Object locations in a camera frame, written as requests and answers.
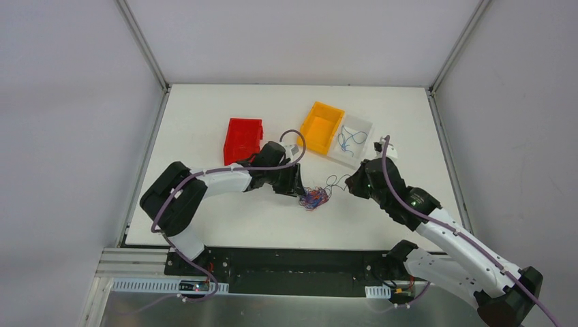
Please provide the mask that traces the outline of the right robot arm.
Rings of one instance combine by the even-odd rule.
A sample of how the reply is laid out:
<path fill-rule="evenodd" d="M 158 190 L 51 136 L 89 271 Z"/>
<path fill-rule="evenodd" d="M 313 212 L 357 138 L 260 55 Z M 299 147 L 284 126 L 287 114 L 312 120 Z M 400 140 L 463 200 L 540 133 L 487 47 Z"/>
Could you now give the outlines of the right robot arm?
<path fill-rule="evenodd" d="M 508 261 L 453 219 L 419 187 L 406 185 L 390 158 L 365 159 L 345 181 L 348 191 L 374 200 L 395 222 L 438 246 L 443 255 L 399 241 L 386 255 L 390 276 L 432 282 L 476 310 L 488 326 L 520 326 L 535 306 L 543 275 Z"/>

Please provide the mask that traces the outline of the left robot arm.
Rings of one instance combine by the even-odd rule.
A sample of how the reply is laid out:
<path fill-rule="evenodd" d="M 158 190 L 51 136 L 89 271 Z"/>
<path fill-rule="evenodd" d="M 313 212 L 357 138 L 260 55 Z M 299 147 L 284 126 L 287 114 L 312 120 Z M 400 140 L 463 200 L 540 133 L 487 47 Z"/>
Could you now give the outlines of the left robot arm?
<path fill-rule="evenodd" d="M 302 196 L 305 188 L 297 162 L 302 156 L 295 144 L 269 141 L 258 153 L 222 168 L 195 171 L 175 161 L 144 192 L 139 206 L 152 220 L 152 231 L 164 235 L 184 255 L 182 267 L 191 275 L 201 275 L 208 266 L 203 253 L 206 246 L 192 227 L 201 202 L 264 185 L 270 185 L 276 194 Z"/>

